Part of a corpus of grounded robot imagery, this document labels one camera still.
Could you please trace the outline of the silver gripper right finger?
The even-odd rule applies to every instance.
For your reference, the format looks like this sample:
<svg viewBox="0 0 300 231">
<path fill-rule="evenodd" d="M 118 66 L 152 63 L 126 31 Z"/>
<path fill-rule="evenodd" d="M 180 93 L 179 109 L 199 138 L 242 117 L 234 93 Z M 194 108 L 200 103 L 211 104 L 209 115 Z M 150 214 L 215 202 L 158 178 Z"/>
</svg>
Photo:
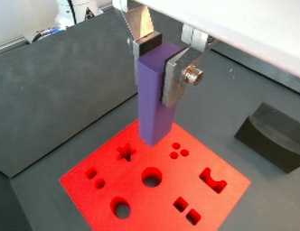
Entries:
<svg viewBox="0 0 300 231">
<path fill-rule="evenodd" d="M 182 26 L 180 40 L 187 44 L 167 60 L 164 82 L 162 90 L 162 104 L 171 107 L 179 101 L 187 84 L 195 86 L 203 77 L 198 63 L 205 53 L 218 40 L 205 32 L 184 24 Z"/>
</svg>

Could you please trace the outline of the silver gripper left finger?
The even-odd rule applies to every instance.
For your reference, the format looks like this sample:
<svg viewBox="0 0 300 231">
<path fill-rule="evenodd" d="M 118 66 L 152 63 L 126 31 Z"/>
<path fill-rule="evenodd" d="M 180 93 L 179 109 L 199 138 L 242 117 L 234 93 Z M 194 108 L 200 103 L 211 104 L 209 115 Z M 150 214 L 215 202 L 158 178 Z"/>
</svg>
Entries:
<svg viewBox="0 0 300 231">
<path fill-rule="evenodd" d="M 138 59 L 162 44 L 162 34 L 155 31 L 148 8 L 134 0 L 112 0 L 119 19 L 127 26 L 128 45 L 134 57 L 134 80 L 138 80 Z"/>
</svg>

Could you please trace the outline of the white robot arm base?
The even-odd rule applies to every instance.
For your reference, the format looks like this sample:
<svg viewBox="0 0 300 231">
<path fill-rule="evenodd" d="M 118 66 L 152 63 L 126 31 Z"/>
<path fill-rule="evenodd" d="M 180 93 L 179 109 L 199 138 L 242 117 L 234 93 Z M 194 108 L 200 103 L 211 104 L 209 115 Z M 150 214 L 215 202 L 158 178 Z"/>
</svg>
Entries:
<svg viewBox="0 0 300 231">
<path fill-rule="evenodd" d="M 94 18 L 102 13 L 96 0 L 56 0 L 56 23 L 61 27 L 70 27 Z"/>
</svg>

